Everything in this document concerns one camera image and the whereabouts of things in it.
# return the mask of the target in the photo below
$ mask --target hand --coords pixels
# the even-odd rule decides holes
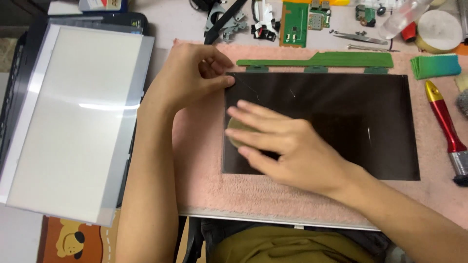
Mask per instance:
[[[151,116],[154,107],[163,106],[175,114],[212,91],[232,86],[234,77],[222,76],[232,66],[231,60],[211,45],[173,47],[143,98],[139,120],[146,113]]]
[[[360,166],[341,157],[302,119],[291,119],[246,101],[227,113],[261,132],[226,129],[226,135],[256,149],[276,152],[278,161],[248,147],[239,153],[249,164],[274,181],[336,199],[355,179],[370,176]]]

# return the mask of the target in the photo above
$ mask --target paintbrush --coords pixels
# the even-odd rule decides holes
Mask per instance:
[[[453,181],[461,187],[468,187],[468,150],[460,141],[448,113],[444,97],[430,80],[426,81],[426,95],[448,143],[448,156],[456,176]]]

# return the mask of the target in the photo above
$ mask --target black lcd panel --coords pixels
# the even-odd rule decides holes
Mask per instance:
[[[303,118],[345,159],[382,180],[419,181],[406,75],[351,73],[229,73],[226,109],[239,99]],[[230,119],[225,115],[224,127]],[[223,140],[222,172],[261,173]],[[266,153],[273,158],[275,153]]]

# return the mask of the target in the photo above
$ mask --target person's left hand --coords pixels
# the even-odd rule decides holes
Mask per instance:
[[[210,92],[232,86],[234,77],[222,75],[232,66],[231,60],[211,45],[173,47],[143,98],[138,120],[150,117],[155,107],[175,114]]]

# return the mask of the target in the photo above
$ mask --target person's right hand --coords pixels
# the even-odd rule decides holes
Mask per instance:
[[[227,113],[261,132],[226,129],[226,135],[248,146],[239,153],[249,164],[274,181],[336,199],[356,180],[370,176],[362,167],[348,162],[302,119],[292,119],[262,106],[238,101]],[[263,155],[280,154],[278,161]]]

